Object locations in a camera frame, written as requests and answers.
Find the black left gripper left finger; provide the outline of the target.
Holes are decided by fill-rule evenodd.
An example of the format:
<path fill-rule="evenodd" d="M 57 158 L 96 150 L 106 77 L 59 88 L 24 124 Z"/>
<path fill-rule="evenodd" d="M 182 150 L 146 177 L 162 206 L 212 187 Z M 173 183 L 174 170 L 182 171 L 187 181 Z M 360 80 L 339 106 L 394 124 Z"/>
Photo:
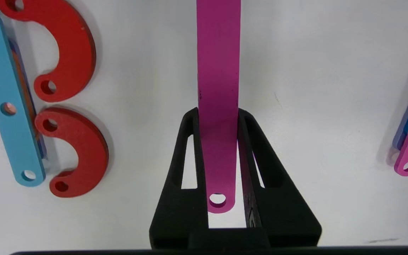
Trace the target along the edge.
<path fill-rule="evenodd" d="M 208 228 L 204 160 L 199 134 L 199 110 L 182 118 L 163 190 L 149 228 L 153 249 L 186 249 L 191 233 Z M 183 189 L 188 137 L 193 136 L 197 187 Z"/>

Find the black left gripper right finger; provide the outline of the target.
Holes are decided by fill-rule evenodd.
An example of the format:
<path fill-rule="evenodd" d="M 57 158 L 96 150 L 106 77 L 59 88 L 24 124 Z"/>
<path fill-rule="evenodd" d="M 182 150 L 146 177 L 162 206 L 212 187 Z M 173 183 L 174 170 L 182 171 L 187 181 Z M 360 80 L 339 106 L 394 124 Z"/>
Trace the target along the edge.
<path fill-rule="evenodd" d="M 251 113 L 239 109 L 238 150 L 248 228 L 270 247 L 317 246 L 322 226 Z"/>

